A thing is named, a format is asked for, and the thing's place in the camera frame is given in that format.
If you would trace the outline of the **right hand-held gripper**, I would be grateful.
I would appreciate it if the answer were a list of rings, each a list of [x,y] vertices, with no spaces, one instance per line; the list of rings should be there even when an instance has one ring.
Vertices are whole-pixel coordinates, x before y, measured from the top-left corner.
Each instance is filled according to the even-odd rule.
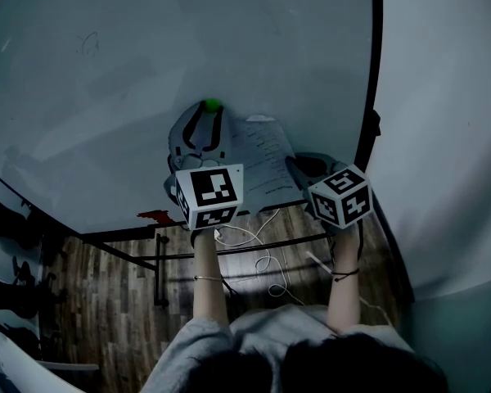
[[[372,212],[371,185],[356,165],[346,166],[316,152],[299,152],[295,157],[287,156],[285,162],[300,190],[310,186],[310,202],[318,219],[345,229]],[[334,174],[316,183],[317,173]]]

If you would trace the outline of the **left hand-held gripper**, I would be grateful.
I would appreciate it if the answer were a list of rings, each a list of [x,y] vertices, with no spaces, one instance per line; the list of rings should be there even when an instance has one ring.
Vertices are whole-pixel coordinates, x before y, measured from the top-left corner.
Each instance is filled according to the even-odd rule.
[[[230,115],[223,107],[205,111],[200,101],[179,116],[169,131],[170,176],[164,182],[172,222],[201,230],[236,217],[244,202],[245,166],[222,160],[231,146]],[[215,158],[196,156],[202,153]]]

